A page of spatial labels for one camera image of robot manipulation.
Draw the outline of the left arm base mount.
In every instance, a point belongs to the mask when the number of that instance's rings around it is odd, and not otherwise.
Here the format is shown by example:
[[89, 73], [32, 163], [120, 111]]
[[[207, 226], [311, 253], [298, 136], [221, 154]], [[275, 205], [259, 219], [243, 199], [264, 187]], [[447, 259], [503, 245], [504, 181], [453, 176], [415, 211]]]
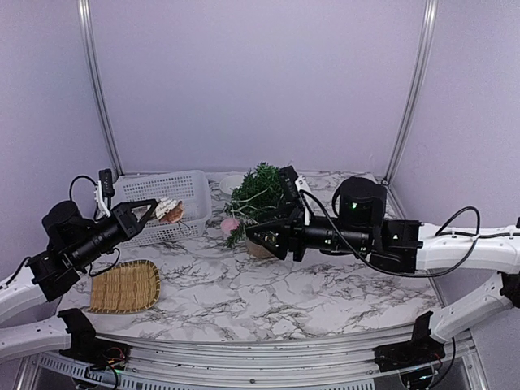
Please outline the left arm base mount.
[[128, 344], [98, 337], [93, 324], [79, 309], [61, 310], [57, 316], [66, 325], [70, 341], [60, 355], [77, 361], [90, 363], [95, 367], [125, 363], [130, 347]]

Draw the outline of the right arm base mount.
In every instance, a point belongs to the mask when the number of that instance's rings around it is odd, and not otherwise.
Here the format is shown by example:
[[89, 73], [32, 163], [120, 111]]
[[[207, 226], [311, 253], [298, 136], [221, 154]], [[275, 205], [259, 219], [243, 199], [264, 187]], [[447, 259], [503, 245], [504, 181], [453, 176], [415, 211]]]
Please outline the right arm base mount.
[[428, 311], [416, 318], [410, 340], [374, 348], [375, 364], [381, 372], [418, 366], [445, 357], [444, 341], [439, 342], [431, 336], [432, 315], [433, 312]]

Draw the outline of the white plastic basket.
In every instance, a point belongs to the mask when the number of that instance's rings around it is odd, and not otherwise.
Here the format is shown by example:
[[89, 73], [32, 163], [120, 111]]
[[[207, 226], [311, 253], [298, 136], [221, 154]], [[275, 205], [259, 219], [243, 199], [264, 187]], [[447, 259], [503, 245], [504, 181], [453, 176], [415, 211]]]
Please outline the white plastic basket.
[[114, 188], [115, 205], [149, 199], [158, 202], [143, 231], [123, 247], [199, 237], [212, 215], [209, 181], [203, 171], [122, 176]]

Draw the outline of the pink pompom ornament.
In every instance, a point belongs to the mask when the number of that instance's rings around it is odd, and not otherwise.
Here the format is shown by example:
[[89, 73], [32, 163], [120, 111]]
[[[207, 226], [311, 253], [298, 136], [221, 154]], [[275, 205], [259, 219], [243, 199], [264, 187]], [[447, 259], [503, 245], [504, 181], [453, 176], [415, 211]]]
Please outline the pink pompom ornament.
[[240, 226], [241, 222], [235, 218], [226, 218], [221, 224], [220, 228], [224, 235], [229, 235], [232, 231], [236, 230]]

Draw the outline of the small green christmas tree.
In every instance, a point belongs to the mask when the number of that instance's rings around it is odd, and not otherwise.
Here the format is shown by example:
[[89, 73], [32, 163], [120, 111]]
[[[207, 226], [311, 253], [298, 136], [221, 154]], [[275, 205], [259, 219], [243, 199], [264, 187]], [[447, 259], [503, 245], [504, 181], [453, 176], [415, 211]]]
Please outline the small green christmas tree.
[[249, 169], [244, 175], [243, 184], [233, 191], [230, 202], [223, 208], [228, 217], [240, 221], [240, 226], [227, 235], [225, 245], [234, 249], [245, 243], [251, 256], [260, 259], [273, 258], [274, 255], [246, 237], [245, 229], [263, 222], [267, 218], [266, 214], [281, 206], [283, 197], [278, 167], [260, 162], [255, 168]]

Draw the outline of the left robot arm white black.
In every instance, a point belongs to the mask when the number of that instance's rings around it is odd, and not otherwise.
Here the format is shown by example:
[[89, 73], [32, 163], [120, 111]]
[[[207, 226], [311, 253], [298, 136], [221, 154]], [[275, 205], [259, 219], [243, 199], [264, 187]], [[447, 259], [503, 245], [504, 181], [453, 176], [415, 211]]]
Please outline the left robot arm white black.
[[[88, 266], [103, 254], [139, 235], [152, 219], [158, 200], [121, 202], [99, 220], [82, 216], [72, 200], [56, 204], [43, 218], [49, 238], [46, 249], [25, 258], [1, 282], [1, 321], [68, 293]], [[47, 351], [82, 362], [101, 364], [112, 348], [98, 338], [93, 324], [79, 309], [61, 310], [36, 323], [1, 328], [1, 360], [9, 362]]]

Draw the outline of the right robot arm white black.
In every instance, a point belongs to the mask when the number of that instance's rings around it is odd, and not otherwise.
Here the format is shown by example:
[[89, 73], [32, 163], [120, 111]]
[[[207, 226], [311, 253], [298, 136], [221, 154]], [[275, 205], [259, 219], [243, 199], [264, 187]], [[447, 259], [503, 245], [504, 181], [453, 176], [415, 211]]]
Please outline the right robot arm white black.
[[438, 227], [410, 219], [386, 219], [387, 190], [363, 177], [349, 177], [334, 192], [334, 213], [315, 215], [306, 199], [311, 193], [283, 178], [285, 205], [271, 221], [245, 229], [247, 238], [283, 259], [292, 254], [300, 262], [307, 249], [326, 254], [352, 254], [369, 268], [411, 279], [434, 278], [459, 268], [491, 270], [481, 287], [414, 322], [410, 340], [401, 344], [402, 356], [419, 364], [434, 348], [458, 333], [499, 313], [519, 306], [519, 226], [474, 231]]

